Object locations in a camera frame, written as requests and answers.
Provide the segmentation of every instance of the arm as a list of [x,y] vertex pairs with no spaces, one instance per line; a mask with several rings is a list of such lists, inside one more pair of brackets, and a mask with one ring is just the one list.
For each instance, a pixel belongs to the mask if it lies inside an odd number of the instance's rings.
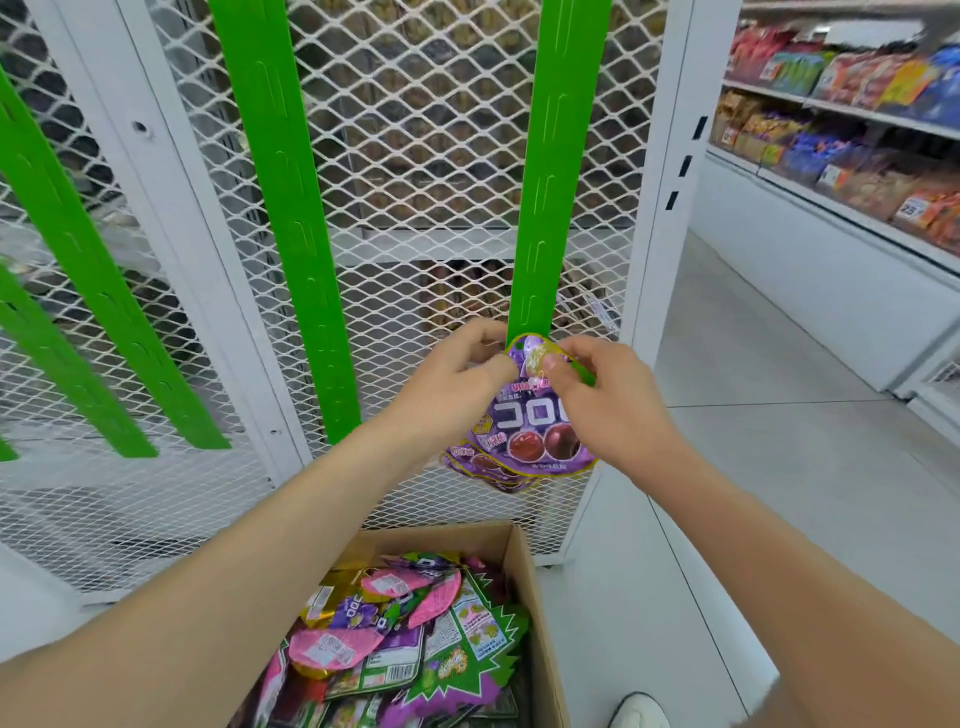
[[[510,357],[493,355],[505,335],[486,319],[459,328],[383,413],[232,526],[72,635],[3,666],[0,723],[226,725],[377,502],[516,378]],[[471,359],[487,361],[465,370]]]
[[544,363],[587,446],[665,510],[730,594],[818,726],[960,720],[960,646],[733,485],[673,426],[650,369],[621,344],[561,346],[597,374]]

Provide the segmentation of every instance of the grape gummy package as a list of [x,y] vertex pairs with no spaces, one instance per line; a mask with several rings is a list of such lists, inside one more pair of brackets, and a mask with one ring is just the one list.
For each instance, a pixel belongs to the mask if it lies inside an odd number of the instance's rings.
[[564,404],[543,372],[543,358],[554,353],[570,362],[581,379],[593,375],[542,336],[527,333],[510,343],[507,354],[519,376],[501,389],[464,441],[446,451],[450,468],[515,493],[537,478],[582,473],[596,458],[580,442]]

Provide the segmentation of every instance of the finger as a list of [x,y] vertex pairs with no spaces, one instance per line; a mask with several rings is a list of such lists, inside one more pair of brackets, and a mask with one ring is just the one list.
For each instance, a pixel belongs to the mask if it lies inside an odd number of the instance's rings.
[[573,371],[573,367],[554,353],[549,353],[543,358],[543,371],[550,380],[553,391],[560,395],[562,400],[577,397],[581,389],[586,391],[590,389]]
[[503,342],[474,344],[470,347],[470,363],[483,364],[487,359],[503,353]]
[[431,366],[459,371],[467,366],[474,347],[506,339],[507,325],[502,321],[470,319],[434,347],[428,358]]
[[491,400],[507,384],[516,380],[516,364],[505,353],[499,353],[479,367],[467,370],[461,376],[467,392],[483,394],[482,400]]
[[558,342],[557,346],[596,374],[594,357],[604,348],[604,345],[608,343],[609,342],[604,339],[580,335],[568,336],[563,341]]

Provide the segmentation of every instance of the floor tile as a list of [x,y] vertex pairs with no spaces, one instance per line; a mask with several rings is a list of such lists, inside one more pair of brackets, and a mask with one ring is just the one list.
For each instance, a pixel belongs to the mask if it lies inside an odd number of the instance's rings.
[[670,406],[886,398],[737,276],[678,279],[656,374]]
[[960,642],[960,498],[914,456],[903,436],[910,428],[903,418],[912,415],[900,402],[673,415],[735,483]]
[[644,691],[672,725],[726,728],[744,711],[650,500],[609,469],[573,544],[540,570],[571,721],[602,728]]

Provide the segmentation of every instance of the white metal mesh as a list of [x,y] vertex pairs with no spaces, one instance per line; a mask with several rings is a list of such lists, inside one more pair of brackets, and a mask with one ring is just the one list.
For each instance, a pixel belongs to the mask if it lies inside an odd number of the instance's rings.
[[0,178],[0,256],[160,451],[120,457],[0,330],[0,541],[82,591],[135,586],[270,491],[229,398],[21,0],[0,0],[0,62],[134,297],[233,449],[189,446],[97,324]]
[[[315,454],[313,382],[212,17],[150,0],[210,177]],[[532,0],[288,2],[303,102],[365,418],[473,315],[503,317],[533,89]],[[665,0],[614,0],[555,336],[615,336],[656,90]],[[556,551],[587,477],[504,497],[443,470],[407,481],[369,527],[512,517]]]

